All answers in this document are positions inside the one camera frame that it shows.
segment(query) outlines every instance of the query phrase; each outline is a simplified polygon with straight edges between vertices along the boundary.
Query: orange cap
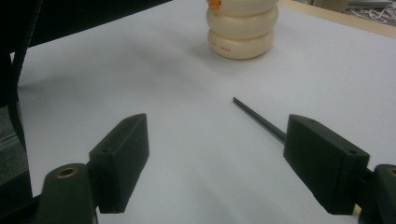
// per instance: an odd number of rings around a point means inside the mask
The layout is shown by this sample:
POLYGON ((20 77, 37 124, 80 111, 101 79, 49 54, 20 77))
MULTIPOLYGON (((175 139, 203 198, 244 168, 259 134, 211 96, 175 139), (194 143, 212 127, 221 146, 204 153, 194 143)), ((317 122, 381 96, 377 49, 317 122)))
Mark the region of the orange cap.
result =
POLYGON ((213 10, 219 10, 221 6, 221 0, 208 0, 209 8, 213 10))

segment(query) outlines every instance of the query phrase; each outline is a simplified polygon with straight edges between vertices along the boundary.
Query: cream-colored object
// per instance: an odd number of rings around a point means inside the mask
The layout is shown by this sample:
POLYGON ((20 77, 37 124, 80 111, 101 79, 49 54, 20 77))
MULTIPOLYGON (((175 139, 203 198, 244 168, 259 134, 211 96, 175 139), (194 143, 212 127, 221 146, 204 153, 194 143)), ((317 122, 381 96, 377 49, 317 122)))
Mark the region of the cream-colored object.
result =
POLYGON ((276 5, 277 0, 221 0, 219 13, 229 16, 259 14, 276 5))
POLYGON ((207 40, 220 56, 248 59, 267 51, 274 42, 279 14, 277 0, 206 0, 207 40))
POLYGON ((230 59, 249 59, 263 54, 274 42, 274 31, 250 39, 229 39, 209 30, 207 35, 210 48, 217 54, 230 59))
POLYGON ((277 6, 263 13, 244 17, 223 15, 209 8, 206 12, 206 20, 209 28, 217 35, 247 39, 270 31, 276 23, 278 14, 277 6))

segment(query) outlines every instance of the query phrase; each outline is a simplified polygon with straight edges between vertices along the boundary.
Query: black mount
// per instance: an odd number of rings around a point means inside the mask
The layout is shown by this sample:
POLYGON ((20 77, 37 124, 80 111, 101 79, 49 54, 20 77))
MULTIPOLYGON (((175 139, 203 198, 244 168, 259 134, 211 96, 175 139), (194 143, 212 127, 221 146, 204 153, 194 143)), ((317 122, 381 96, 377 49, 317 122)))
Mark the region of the black mount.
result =
POLYGON ((91 152, 87 164, 49 172, 41 195, 0 216, 0 223, 86 224, 123 213, 149 158, 145 114, 121 121, 91 152))
POLYGON ((290 115, 287 133, 242 102, 233 101, 285 147, 283 156, 324 209, 351 215, 361 208, 360 224, 396 223, 396 166, 367 168, 370 155, 321 123, 290 115))

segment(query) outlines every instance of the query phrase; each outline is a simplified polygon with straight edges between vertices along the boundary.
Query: white table surface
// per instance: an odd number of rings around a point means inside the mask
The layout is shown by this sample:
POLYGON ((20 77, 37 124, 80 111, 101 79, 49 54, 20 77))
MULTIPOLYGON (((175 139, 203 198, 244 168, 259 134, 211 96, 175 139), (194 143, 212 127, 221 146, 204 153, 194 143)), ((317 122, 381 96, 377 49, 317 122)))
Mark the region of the white table surface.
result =
POLYGON ((34 195, 122 119, 148 115, 150 157, 127 211, 100 223, 357 223, 329 215, 282 145, 232 103, 286 131, 316 119, 396 162, 396 40, 281 8, 272 48, 233 61, 206 43, 204 0, 174 0, 29 49, 20 98, 34 195))

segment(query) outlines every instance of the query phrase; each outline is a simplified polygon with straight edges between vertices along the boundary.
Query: black plastic part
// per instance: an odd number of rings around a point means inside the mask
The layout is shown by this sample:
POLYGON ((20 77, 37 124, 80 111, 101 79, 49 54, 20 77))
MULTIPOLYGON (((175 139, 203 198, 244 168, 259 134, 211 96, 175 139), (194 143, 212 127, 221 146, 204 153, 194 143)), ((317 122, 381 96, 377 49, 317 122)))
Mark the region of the black plastic part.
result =
POLYGON ((91 152, 88 163, 101 213, 122 213, 149 157, 145 114, 120 122, 91 152))
POLYGON ((373 188, 376 204, 384 223, 396 223, 396 166, 375 167, 373 188))
POLYGON ((327 212, 352 214, 369 154, 315 120, 290 115, 284 157, 327 212))
POLYGON ((248 113, 254 120, 260 123, 270 134, 272 134, 280 143, 285 144, 286 134, 280 129, 278 129, 274 124, 270 121, 263 118, 261 115, 256 113, 254 110, 250 109, 247 105, 244 105, 235 97, 233 98, 233 102, 238 105, 243 111, 248 113))
POLYGON ((35 223, 96 223, 95 207, 87 165, 68 164, 47 174, 35 223))
POLYGON ((356 190, 354 191, 356 204, 361 208, 360 224, 383 223, 376 205, 373 185, 373 172, 366 169, 364 175, 358 179, 356 190))
POLYGON ((35 220, 35 214, 37 212, 39 202, 40 202, 40 196, 35 196, 29 202, 13 207, 8 212, 0 214, 0 223, 2 224, 33 223, 33 221, 35 220))

